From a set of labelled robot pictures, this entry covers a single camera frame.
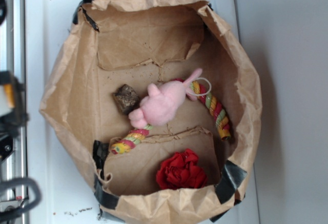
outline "striped rope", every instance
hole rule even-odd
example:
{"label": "striped rope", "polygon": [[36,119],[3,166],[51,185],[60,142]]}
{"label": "striped rope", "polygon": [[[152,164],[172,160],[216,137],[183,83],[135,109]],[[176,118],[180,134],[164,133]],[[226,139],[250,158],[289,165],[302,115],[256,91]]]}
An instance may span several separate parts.
{"label": "striped rope", "polygon": [[[190,84],[190,88],[196,94],[207,92],[206,87],[196,81]],[[227,117],[226,111],[222,107],[222,104],[217,101],[216,97],[214,97],[212,93],[208,93],[204,96],[199,96],[198,99],[206,106],[206,108],[208,108],[211,116],[214,117],[215,126],[220,135],[220,138],[223,141],[229,140],[231,138],[229,119]]]}
{"label": "striped rope", "polygon": [[153,126],[148,124],[143,129],[131,130],[127,136],[112,145],[112,153],[124,154],[125,152],[130,152],[131,149],[135,148],[137,144],[148,136],[149,130],[152,128]]}

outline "bunny ear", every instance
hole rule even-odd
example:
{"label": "bunny ear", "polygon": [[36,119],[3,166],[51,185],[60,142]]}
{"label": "bunny ear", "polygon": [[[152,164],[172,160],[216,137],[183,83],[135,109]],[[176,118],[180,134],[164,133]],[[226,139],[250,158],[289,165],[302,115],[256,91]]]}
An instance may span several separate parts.
{"label": "bunny ear", "polygon": [[198,77],[200,77],[200,75],[202,74],[203,70],[201,68],[196,69],[190,76],[188,79],[186,79],[183,82],[183,85],[185,87],[189,87],[191,82],[193,82],[194,80],[196,80]]}
{"label": "bunny ear", "polygon": [[160,90],[158,89],[158,87],[154,83],[151,83],[151,84],[148,85],[148,95],[150,97],[157,96],[159,94],[160,94]]}

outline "paper bag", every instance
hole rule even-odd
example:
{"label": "paper bag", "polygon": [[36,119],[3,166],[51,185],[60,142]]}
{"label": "paper bag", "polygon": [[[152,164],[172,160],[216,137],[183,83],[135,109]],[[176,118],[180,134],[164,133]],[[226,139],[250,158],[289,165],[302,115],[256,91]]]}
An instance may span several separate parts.
{"label": "paper bag", "polygon": [[[230,26],[206,0],[83,0],[45,87],[40,111],[101,204],[126,223],[198,223],[243,200],[260,134],[260,82]],[[196,68],[226,109],[232,139],[221,141],[204,105],[185,100],[130,153],[94,160],[94,141],[132,129],[113,100],[123,84],[186,78]],[[160,163],[186,148],[209,180],[201,189],[160,190]]]}

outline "pink plush bunny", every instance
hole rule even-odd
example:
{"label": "pink plush bunny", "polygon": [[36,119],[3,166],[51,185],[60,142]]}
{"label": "pink plush bunny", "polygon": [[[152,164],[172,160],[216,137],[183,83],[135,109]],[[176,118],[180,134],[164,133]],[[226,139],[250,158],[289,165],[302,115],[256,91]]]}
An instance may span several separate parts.
{"label": "pink plush bunny", "polygon": [[148,95],[140,102],[140,108],[129,114],[131,125],[142,129],[147,124],[162,126],[173,120],[177,109],[183,104],[186,95],[197,100],[190,89],[190,84],[200,77],[202,69],[196,69],[184,82],[173,80],[159,87],[151,83],[148,85]]}

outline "gray wall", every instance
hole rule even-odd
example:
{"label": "gray wall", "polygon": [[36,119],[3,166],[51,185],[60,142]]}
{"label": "gray wall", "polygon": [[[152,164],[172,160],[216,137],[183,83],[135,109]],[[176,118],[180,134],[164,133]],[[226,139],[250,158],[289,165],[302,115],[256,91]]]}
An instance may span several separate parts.
{"label": "gray wall", "polygon": [[262,224],[328,223],[328,0],[235,0],[259,72]]}

